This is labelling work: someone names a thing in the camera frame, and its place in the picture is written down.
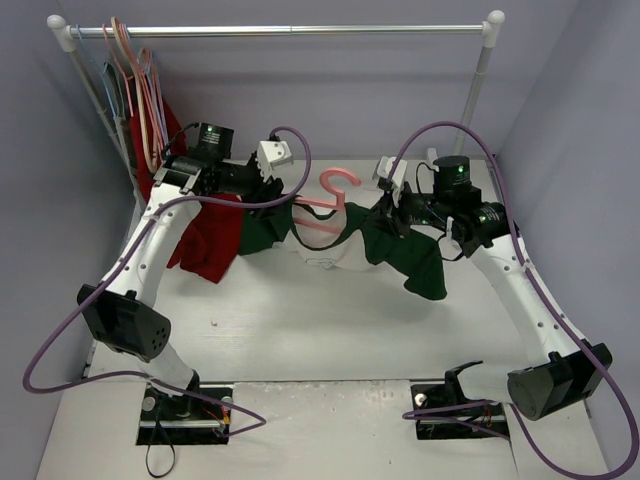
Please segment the white green raglan t shirt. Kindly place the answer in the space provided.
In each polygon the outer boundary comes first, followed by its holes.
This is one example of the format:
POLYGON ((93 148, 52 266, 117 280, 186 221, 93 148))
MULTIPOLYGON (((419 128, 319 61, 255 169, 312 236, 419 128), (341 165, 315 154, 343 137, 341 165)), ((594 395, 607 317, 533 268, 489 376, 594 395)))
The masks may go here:
POLYGON ((326 214, 294 201, 263 215, 247 211, 238 254, 281 248, 308 266, 356 272, 386 264, 404 277, 405 290, 431 301, 444 299, 444 265, 436 240, 415 230, 403 238, 387 234, 367 223, 370 214, 353 202, 326 214))

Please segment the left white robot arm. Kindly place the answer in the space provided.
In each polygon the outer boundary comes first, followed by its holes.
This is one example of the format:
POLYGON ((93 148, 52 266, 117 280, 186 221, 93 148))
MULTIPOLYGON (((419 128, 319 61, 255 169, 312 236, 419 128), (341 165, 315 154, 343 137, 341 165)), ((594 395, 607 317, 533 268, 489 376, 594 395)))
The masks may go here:
POLYGON ((171 345, 170 320, 154 308, 164 272, 203 204, 237 212, 278 206, 283 183, 276 170, 293 160, 288 144, 271 133, 246 163, 234 164, 232 139, 232 130, 203 124, 186 154, 163 150, 132 238, 100 283, 82 286, 77 296, 94 340, 136 359, 138 376, 166 393, 164 408, 180 420, 198 411, 200 380, 171 345))

